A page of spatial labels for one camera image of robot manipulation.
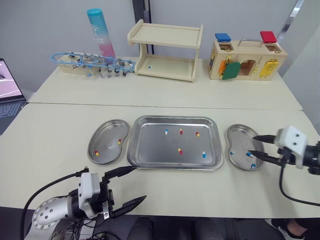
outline white table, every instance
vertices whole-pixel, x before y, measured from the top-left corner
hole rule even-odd
[[[210,80],[200,59],[194,82],[128,73],[101,78],[63,73],[57,68],[31,103],[204,109],[302,110],[277,73],[273,80]]]
[[[88,166],[91,173],[103,173],[127,166],[127,137],[120,159],[98,165],[87,156],[89,140],[97,127],[111,119],[123,119],[132,128],[143,115],[205,116],[218,127],[224,155],[225,132],[232,124],[245,124],[259,134],[275,134],[279,128],[294,125],[310,144],[319,136],[301,111],[195,109],[172,107],[130,107],[69,104],[28,104],[0,137],[0,206],[22,208],[36,190],[45,184]],[[277,156],[273,144],[265,151]],[[296,203],[282,196],[280,167],[264,163],[260,170],[235,168],[228,159],[216,171],[137,169],[111,180],[116,207],[133,198],[147,198],[132,214],[236,218],[318,217],[320,208]],[[77,188],[78,178],[67,180],[41,193],[31,204],[64,195]],[[287,166],[285,191],[299,199],[320,202],[319,176],[307,169]]]

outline laptop keyboard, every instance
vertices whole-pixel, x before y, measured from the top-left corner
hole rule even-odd
[[[19,111],[21,102],[0,105],[0,119],[15,116]]]

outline sneaker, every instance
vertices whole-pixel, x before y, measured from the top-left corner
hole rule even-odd
[[[287,228],[288,221],[286,219],[265,219],[265,222],[271,227],[277,229],[285,240],[304,240],[305,237],[293,235]]]

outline laptop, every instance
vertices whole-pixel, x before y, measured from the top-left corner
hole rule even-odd
[[[6,62],[0,58],[0,135],[27,103]]]

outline wooden lock box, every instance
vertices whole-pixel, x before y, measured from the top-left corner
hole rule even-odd
[[[264,38],[263,33],[272,34]],[[216,33],[209,61],[211,80],[271,80],[288,54],[277,43],[272,32],[262,31],[262,41],[231,40],[226,33]]]

